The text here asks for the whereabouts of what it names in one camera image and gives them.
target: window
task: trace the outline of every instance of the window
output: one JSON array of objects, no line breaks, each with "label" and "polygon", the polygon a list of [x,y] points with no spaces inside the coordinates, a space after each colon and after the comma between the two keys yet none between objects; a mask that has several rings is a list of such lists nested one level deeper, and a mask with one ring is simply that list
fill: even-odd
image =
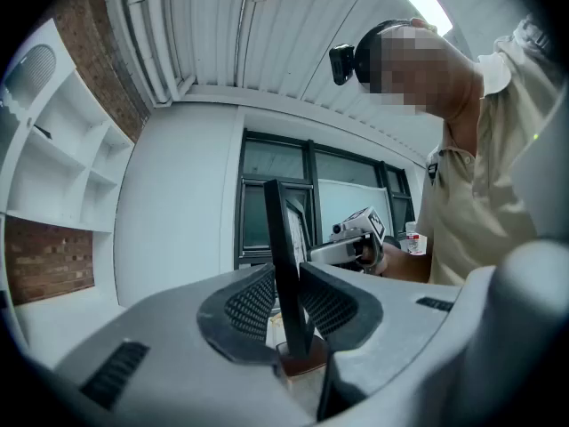
[{"label": "window", "polygon": [[263,183],[273,179],[302,204],[311,245],[328,241],[332,222],[369,205],[388,230],[393,225],[389,234],[398,238],[414,219],[404,170],[313,141],[245,130],[236,195],[236,268],[271,261]]}]

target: shirt collar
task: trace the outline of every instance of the shirt collar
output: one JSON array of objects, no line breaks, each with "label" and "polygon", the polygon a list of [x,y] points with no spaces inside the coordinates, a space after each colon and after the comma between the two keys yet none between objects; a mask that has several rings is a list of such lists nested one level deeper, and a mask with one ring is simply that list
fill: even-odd
[{"label": "shirt collar", "polygon": [[[501,92],[508,86],[512,79],[512,74],[508,66],[498,53],[479,55],[477,68],[482,73],[482,78],[484,79],[484,95],[481,99],[488,95]],[[443,141],[439,147],[440,149],[456,147],[446,122],[443,124]]]}]

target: white ceiling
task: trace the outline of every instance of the white ceiling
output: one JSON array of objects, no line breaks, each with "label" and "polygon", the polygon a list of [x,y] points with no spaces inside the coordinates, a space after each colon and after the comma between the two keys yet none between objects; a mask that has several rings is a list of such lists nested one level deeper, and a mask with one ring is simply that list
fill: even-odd
[{"label": "white ceiling", "polygon": [[[240,30],[243,0],[167,1],[177,76],[195,75],[199,85],[243,87],[313,103],[383,133],[393,141],[392,149],[403,146],[422,157],[440,141],[438,119],[399,115],[360,93],[357,81],[342,87],[332,81],[330,47],[356,44],[382,20],[419,15],[407,0],[247,2]],[[525,15],[518,0],[439,1],[455,26],[449,40],[475,58],[489,53],[492,41],[511,33]]]}]

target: window frame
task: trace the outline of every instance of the window frame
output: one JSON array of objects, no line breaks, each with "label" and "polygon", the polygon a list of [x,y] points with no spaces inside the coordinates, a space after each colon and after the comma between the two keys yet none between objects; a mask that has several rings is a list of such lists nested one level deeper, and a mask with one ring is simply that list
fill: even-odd
[{"label": "window frame", "polygon": [[[264,174],[244,174],[244,153],[247,141],[257,141],[274,143],[280,145],[290,145],[302,149],[302,160],[304,169],[304,179],[291,179],[288,177],[275,177]],[[263,247],[259,250],[245,250],[244,248],[244,194],[246,185],[262,185],[265,181],[278,179],[287,189],[304,189],[309,193],[309,203],[311,205],[311,215],[309,224],[309,241],[313,245],[320,245],[324,243],[322,236],[322,217],[320,213],[320,192],[318,189],[318,171],[316,153],[323,152],[335,157],[345,158],[347,160],[356,161],[371,165],[379,188],[385,188],[388,192],[389,200],[389,213],[391,215],[391,225],[393,233],[400,223],[396,223],[396,216],[394,210],[394,198],[405,199],[409,202],[411,207],[411,215],[415,219],[415,212],[413,209],[413,201],[411,192],[409,190],[409,183],[405,173],[405,169],[399,169],[392,165],[388,165],[383,161],[378,161],[372,158],[364,157],[343,149],[336,149],[334,147],[317,144],[312,140],[303,141],[285,136],[278,136],[275,134],[259,133],[249,131],[246,128],[243,130],[243,138],[241,140],[241,152],[239,155],[239,167],[237,172],[237,186],[236,186],[236,202],[235,202],[235,236],[234,236],[234,267],[239,268],[240,264],[262,264],[271,262],[270,249]],[[403,193],[397,193],[392,190],[389,184],[388,171],[397,174],[399,186]],[[405,238],[405,233],[397,233],[397,239]]]}]

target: ear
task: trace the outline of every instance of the ear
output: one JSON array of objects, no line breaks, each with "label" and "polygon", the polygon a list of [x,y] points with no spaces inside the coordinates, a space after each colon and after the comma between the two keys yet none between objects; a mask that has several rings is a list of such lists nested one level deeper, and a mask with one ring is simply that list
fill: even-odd
[{"label": "ear", "polygon": [[411,19],[411,25],[412,27],[416,27],[416,28],[426,28],[427,30],[430,30],[433,33],[437,32],[437,27],[431,24],[428,24],[425,20],[423,19],[419,19],[419,18],[412,18]]}]

